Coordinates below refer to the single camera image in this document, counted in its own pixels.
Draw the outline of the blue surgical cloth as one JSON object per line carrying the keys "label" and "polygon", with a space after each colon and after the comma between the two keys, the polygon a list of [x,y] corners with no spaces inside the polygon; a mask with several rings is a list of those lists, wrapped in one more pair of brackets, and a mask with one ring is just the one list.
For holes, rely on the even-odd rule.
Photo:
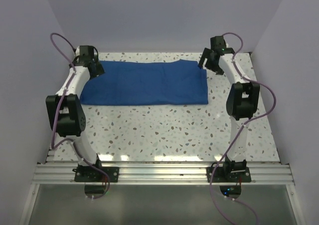
{"label": "blue surgical cloth", "polygon": [[137,63],[103,61],[105,73],[89,80],[83,105],[207,105],[207,72],[196,61]]}

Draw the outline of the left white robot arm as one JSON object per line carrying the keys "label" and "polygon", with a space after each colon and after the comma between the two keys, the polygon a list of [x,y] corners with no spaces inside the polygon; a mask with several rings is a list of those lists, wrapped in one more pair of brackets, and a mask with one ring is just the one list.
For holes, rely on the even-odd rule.
{"label": "left white robot arm", "polygon": [[104,74],[97,49],[91,45],[79,46],[69,67],[69,75],[62,87],[45,99],[52,129],[51,148],[55,150],[64,142],[71,144],[78,158],[77,182],[105,181],[107,175],[85,133],[87,122],[80,103],[85,84]]}

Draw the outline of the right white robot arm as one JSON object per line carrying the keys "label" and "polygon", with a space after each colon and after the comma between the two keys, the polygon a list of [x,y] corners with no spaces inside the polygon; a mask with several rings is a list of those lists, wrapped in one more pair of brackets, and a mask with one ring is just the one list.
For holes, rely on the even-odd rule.
{"label": "right white robot arm", "polygon": [[199,68],[225,75],[231,85],[226,100],[226,112],[231,119],[230,146],[207,169],[207,177],[214,183],[251,181],[246,143],[249,121],[258,108],[260,85],[245,74],[235,57],[234,49],[219,35],[210,39],[210,48],[204,49],[198,63]]}

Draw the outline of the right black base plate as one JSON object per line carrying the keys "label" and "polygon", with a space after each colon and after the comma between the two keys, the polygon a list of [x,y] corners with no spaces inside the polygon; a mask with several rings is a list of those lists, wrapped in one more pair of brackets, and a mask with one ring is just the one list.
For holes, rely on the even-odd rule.
{"label": "right black base plate", "polygon": [[216,168],[213,183],[250,183],[252,182],[247,161],[224,162]]}

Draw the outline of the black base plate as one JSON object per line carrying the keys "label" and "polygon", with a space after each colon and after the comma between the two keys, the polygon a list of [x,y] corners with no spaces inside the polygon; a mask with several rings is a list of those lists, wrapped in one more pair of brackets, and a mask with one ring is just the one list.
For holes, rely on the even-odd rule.
{"label": "black base plate", "polygon": [[75,182],[93,183],[93,182],[110,182],[117,183],[120,168],[115,166],[102,166],[101,161],[97,161],[93,166],[81,166],[72,170],[75,173]]}
{"label": "black base plate", "polygon": [[213,183],[250,183],[252,182],[247,161],[224,162],[216,168]]}

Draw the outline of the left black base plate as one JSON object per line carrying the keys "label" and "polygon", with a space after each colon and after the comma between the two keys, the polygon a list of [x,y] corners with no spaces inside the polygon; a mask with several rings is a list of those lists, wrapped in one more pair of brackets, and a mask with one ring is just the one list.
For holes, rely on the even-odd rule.
{"label": "left black base plate", "polygon": [[120,168],[115,166],[102,166],[101,161],[97,161],[93,166],[81,166],[72,170],[75,173],[75,182],[93,183],[93,182],[110,182],[117,183]]}

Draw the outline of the aluminium front rail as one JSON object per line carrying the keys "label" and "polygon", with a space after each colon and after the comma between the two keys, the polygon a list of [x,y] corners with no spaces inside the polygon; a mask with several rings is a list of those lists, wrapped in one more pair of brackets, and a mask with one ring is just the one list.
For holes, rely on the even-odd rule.
{"label": "aluminium front rail", "polygon": [[[34,184],[74,184],[76,163],[46,163],[37,165]],[[119,167],[117,185],[208,185],[206,168],[210,162],[103,163],[104,167]],[[293,185],[290,166],[279,163],[247,164],[251,185]]]}

